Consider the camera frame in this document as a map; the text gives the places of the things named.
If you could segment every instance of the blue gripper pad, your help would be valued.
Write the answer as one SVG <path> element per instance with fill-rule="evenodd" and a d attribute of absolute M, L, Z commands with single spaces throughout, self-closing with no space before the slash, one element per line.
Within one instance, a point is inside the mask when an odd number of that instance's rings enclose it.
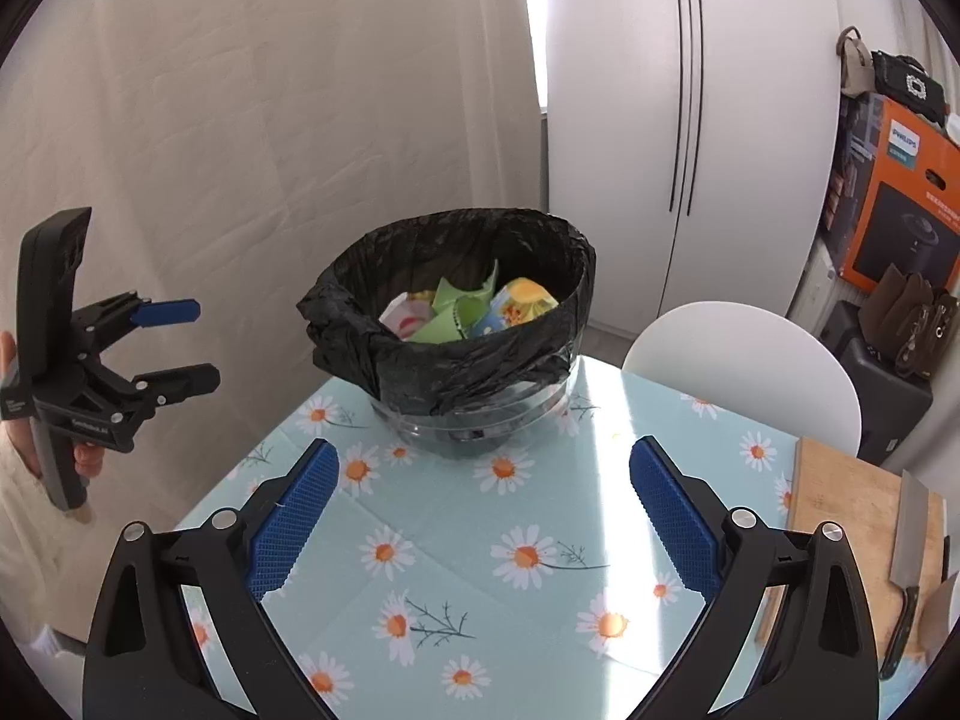
<path fill-rule="evenodd" d="M 683 586 L 709 603 L 721 584 L 716 539 L 646 440 L 640 439 L 631 450 L 630 481 Z"/>
<path fill-rule="evenodd" d="M 323 442 L 250 540 L 247 589 L 253 598 L 279 590 L 294 567 L 306 539 L 337 488 L 340 461 L 331 443 Z"/>
<path fill-rule="evenodd" d="M 162 327 L 196 322 L 199 317 L 200 303 L 196 300 L 168 300 L 165 303 L 144 303 L 131 314 L 130 322 L 137 327 Z"/>

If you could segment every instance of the black bag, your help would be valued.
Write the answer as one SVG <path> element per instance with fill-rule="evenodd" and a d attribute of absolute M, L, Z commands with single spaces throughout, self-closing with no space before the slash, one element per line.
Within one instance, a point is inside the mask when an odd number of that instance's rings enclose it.
<path fill-rule="evenodd" d="M 873 52 L 877 92 L 905 105 L 936 122 L 940 127 L 947 120 L 944 87 L 926 74 L 923 65 L 912 56 L 891 56 Z"/>
<path fill-rule="evenodd" d="M 451 343 L 400 341 L 378 320 L 403 292 L 435 290 L 445 276 L 479 287 L 499 262 L 497 288 L 533 279 L 560 305 L 527 324 Z M 469 208 L 373 230 L 337 257 L 296 305 L 310 324 L 318 368 L 404 415 L 480 406 L 519 382 L 569 375 L 587 326 L 596 253 L 561 218 L 524 209 Z"/>

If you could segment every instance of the metal screw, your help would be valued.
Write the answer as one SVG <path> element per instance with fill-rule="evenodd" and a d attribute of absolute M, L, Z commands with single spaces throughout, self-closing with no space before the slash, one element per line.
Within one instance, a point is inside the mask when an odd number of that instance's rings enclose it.
<path fill-rule="evenodd" d="M 824 532 L 824 536 L 829 538 L 831 541 L 840 541 L 843 538 L 843 528 L 837 525 L 835 522 L 824 522 L 824 527 L 820 528 Z"/>
<path fill-rule="evenodd" d="M 227 528 L 232 528 L 236 525 L 237 522 L 237 512 L 234 512 L 233 509 L 220 509 L 217 514 L 213 515 L 213 518 L 210 519 L 210 523 L 218 531 L 226 531 Z"/>
<path fill-rule="evenodd" d="M 757 523 L 757 515 L 751 512 L 750 509 L 736 509 L 733 514 L 731 514 L 730 519 L 733 519 L 733 524 L 738 528 L 743 528 L 748 531 Z"/>
<path fill-rule="evenodd" d="M 142 522 L 131 522 L 123 531 L 124 541 L 136 541 L 138 538 L 144 535 L 147 532 L 147 529 L 144 527 Z"/>

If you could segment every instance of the orange box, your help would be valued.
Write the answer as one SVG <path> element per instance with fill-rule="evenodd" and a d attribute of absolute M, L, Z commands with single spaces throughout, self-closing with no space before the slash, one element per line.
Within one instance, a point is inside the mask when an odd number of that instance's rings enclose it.
<path fill-rule="evenodd" d="M 848 102 L 824 204 L 838 274 L 871 292 L 891 263 L 949 288 L 960 274 L 960 149 L 883 95 Z"/>

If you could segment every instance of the wardrobe door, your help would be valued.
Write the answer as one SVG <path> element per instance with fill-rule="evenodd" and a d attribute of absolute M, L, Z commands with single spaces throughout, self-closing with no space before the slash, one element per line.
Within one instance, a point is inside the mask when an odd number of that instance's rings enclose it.
<path fill-rule="evenodd" d="M 597 250 L 592 320 L 656 318 L 680 210 L 688 0 L 549 0 L 550 211 Z"/>
<path fill-rule="evenodd" d="M 691 178 L 661 311 L 730 300 L 785 314 L 836 139 L 836 0 L 693 0 L 693 12 Z"/>

